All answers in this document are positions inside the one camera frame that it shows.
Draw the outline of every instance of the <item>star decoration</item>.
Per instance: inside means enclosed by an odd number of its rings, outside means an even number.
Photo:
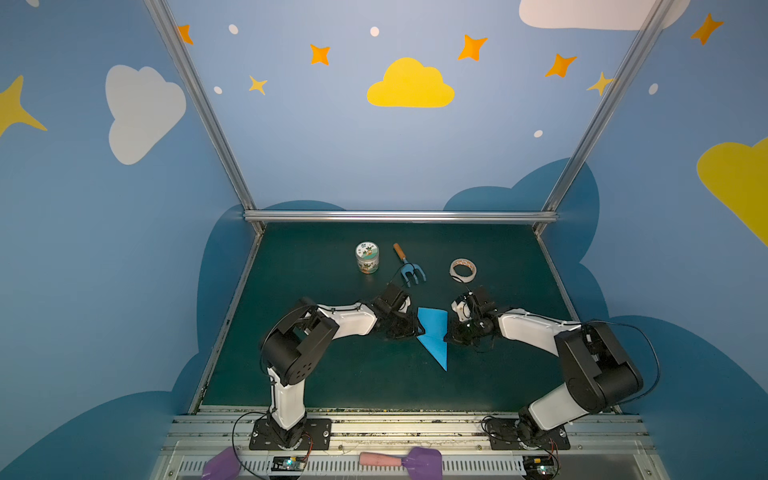
[[[179,28],[179,35],[181,35],[181,39],[190,45],[194,45],[194,43],[192,42],[192,39],[190,38],[190,26],[185,25],[183,27],[178,27],[178,28]]]
[[[608,86],[609,83],[611,83],[614,79],[613,78],[606,78],[604,72],[600,72],[600,80],[591,87],[589,87],[587,90],[597,90],[600,92],[600,96],[603,96],[603,90]]]
[[[331,47],[325,47],[325,48],[317,48],[315,45],[310,45],[312,47],[312,64],[315,63],[324,63],[328,65],[328,50],[331,49]]]
[[[0,136],[13,124],[27,124],[40,130],[48,130],[22,108],[23,83],[24,77],[19,75],[6,91],[0,93]]]
[[[253,77],[251,77],[250,80],[253,82],[253,87],[249,88],[248,91],[258,90],[261,92],[262,95],[266,95],[264,93],[264,84],[266,83],[266,80],[256,81],[256,79]]]
[[[471,58],[475,61],[480,61],[480,47],[482,47],[482,44],[484,44],[486,40],[488,39],[481,38],[479,40],[472,40],[469,35],[464,35],[464,50],[462,50],[458,59]]]
[[[712,32],[720,28],[723,23],[725,22],[716,22],[712,19],[712,14],[707,14],[707,19],[704,20],[704,23],[701,24],[698,30],[694,32],[693,35],[691,35],[691,38],[698,38],[701,40],[702,45],[707,44],[707,40],[710,39],[710,35],[712,35]]]
[[[556,54],[554,56],[554,65],[552,65],[552,68],[549,69],[545,77],[550,75],[560,75],[565,78],[565,74],[568,73],[568,66],[573,63],[573,60],[576,60],[576,58],[578,57],[562,58],[560,55]]]

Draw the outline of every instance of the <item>blue paper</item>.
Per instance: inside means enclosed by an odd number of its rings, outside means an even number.
[[[448,372],[448,344],[443,341],[448,332],[448,312],[433,308],[420,308],[419,322],[422,323],[426,333],[416,338],[435,357],[437,363]]]

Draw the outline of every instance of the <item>dark green tabletop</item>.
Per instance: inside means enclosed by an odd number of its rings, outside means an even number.
[[[379,271],[365,275],[355,246],[379,245]],[[265,406],[269,380],[259,370],[259,342],[301,297],[349,305],[381,293],[399,267],[392,244],[421,265],[427,282],[407,289],[413,306],[451,310],[465,291],[449,276],[459,257],[478,268],[470,287],[484,285],[499,306],[568,319],[557,284],[528,226],[413,223],[272,223],[214,370],[206,405]],[[416,338],[381,334],[334,341],[306,381],[307,407],[518,410],[562,382],[558,360],[498,338],[483,353],[448,345],[448,372]]]

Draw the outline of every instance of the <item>cylindrical container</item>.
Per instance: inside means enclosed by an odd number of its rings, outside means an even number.
[[[363,273],[373,273],[379,269],[379,247],[373,242],[362,242],[355,249],[357,266]]]

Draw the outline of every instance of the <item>pink handle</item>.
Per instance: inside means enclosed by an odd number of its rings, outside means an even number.
[[[380,453],[363,452],[360,454],[360,465],[371,465],[374,467],[399,467],[402,465],[400,457],[390,457]]]

